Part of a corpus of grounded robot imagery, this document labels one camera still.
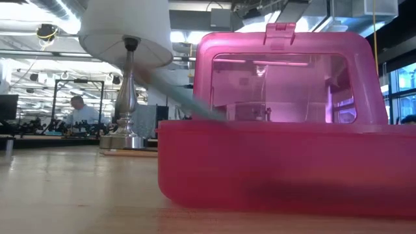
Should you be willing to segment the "grey pen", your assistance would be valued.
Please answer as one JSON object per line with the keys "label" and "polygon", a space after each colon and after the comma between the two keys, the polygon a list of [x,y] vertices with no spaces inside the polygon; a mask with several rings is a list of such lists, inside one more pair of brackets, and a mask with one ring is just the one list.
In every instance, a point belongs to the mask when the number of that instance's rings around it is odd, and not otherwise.
{"label": "grey pen", "polygon": [[211,110],[200,100],[187,97],[179,90],[178,86],[174,86],[167,82],[164,77],[156,71],[151,71],[139,66],[134,66],[133,70],[135,75],[138,77],[139,82],[156,89],[168,98],[180,103],[182,107],[189,110],[197,117],[219,122],[224,122],[226,120],[223,114],[220,114],[218,111]]}

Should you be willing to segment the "pink plastic supply box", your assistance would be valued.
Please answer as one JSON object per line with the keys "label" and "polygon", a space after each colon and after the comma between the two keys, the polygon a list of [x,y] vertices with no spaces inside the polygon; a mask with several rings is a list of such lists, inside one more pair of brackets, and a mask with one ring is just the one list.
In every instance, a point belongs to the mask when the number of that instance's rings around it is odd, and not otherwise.
{"label": "pink plastic supply box", "polygon": [[416,125],[388,122],[354,32],[214,32],[197,48],[194,113],[158,127],[161,192],[188,207],[416,220]]}

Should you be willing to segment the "yellow pencil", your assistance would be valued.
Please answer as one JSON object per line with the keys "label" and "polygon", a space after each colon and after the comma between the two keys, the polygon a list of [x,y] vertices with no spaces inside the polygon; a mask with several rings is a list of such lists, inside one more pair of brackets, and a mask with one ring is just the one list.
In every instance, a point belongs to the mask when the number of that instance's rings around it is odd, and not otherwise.
{"label": "yellow pencil", "polygon": [[141,157],[141,158],[157,158],[158,153],[156,151],[131,151],[131,150],[119,150],[119,151],[105,151],[103,155],[106,157]]}

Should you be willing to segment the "grey ceiling box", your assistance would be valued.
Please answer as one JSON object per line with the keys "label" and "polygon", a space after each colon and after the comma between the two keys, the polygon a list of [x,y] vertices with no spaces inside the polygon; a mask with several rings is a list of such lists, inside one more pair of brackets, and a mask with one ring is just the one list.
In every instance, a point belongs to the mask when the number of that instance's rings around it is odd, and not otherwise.
{"label": "grey ceiling box", "polygon": [[230,28],[231,11],[223,8],[211,9],[211,27]]}

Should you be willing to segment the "black cabinet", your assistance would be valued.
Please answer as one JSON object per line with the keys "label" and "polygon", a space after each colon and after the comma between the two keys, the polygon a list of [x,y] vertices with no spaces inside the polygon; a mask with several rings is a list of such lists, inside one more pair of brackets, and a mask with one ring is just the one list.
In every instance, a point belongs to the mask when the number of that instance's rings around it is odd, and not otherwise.
{"label": "black cabinet", "polygon": [[156,106],[157,121],[167,120],[169,116],[169,106]]}

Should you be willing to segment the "grey partition panel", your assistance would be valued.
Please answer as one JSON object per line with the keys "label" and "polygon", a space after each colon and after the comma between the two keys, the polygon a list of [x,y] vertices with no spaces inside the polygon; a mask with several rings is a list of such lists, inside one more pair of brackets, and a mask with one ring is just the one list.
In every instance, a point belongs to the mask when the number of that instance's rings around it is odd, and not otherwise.
{"label": "grey partition panel", "polygon": [[153,138],[156,128],[156,113],[157,107],[155,105],[137,103],[132,115],[133,131],[142,138]]}

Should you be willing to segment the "white shade silver table lamp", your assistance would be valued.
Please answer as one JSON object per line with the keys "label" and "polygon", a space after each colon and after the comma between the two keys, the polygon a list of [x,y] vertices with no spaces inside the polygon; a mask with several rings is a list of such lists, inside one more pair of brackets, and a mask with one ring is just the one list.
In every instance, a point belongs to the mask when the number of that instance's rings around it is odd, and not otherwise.
{"label": "white shade silver table lamp", "polygon": [[81,47],[93,58],[122,70],[115,109],[118,128],[100,138],[102,149],[143,148],[133,131],[137,107],[134,67],[160,68],[173,61],[168,0],[89,0],[79,31]]}

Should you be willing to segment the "black monitor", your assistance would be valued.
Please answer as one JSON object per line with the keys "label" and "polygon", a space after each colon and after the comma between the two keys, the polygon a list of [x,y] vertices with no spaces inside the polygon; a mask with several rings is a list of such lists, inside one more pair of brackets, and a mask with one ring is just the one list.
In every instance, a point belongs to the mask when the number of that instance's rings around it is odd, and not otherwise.
{"label": "black monitor", "polygon": [[16,119],[18,98],[14,94],[0,94],[0,120]]}

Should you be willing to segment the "black frame stand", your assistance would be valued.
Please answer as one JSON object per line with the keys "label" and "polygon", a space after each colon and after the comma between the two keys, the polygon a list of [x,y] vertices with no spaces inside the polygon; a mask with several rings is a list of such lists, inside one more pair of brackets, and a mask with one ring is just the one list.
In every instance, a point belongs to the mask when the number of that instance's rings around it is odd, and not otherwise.
{"label": "black frame stand", "polygon": [[93,94],[90,94],[87,92],[87,88],[77,88],[79,91],[83,91],[83,93],[75,93],[74,96],[81,96],[84,100],[84,103],[88,106],[91,106],[95,108],[99,114],[102,114],[103,110],[103,96],[104,96],[104,82],[103,81],[89,81],[88,79],[57,79],[55,81],[55,87],[54,87],[54,94],[53,94],[53,106],[51,111],[51,119],[55,120],[55,117],[57,116],[55,114],[56,106],[57,106],[57,94],[59,90],[64,87],[69,90],[73,89],[73,87],[69,87],[67,83],[75,83],[75,84],[88,84],[93,83],[94,85],[99,83],[101,87],[96,87],[100,91],[100,96],[95,96]]}

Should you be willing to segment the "black aluminium table frame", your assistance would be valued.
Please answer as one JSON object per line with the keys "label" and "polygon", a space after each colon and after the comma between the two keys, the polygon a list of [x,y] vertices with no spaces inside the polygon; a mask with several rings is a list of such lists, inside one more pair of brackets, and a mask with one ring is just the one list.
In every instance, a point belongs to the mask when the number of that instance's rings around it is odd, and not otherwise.
{"label": "black aluminium table frame", "polygon": [[[5,150],[10,137],[0,137],[0,150]],[[158,140],[144,141],[145,147],[157,148]],[[66,146],[100,146],[100,141],[94,138],[17,138],[14,139],[13,149],[54,148]]]}

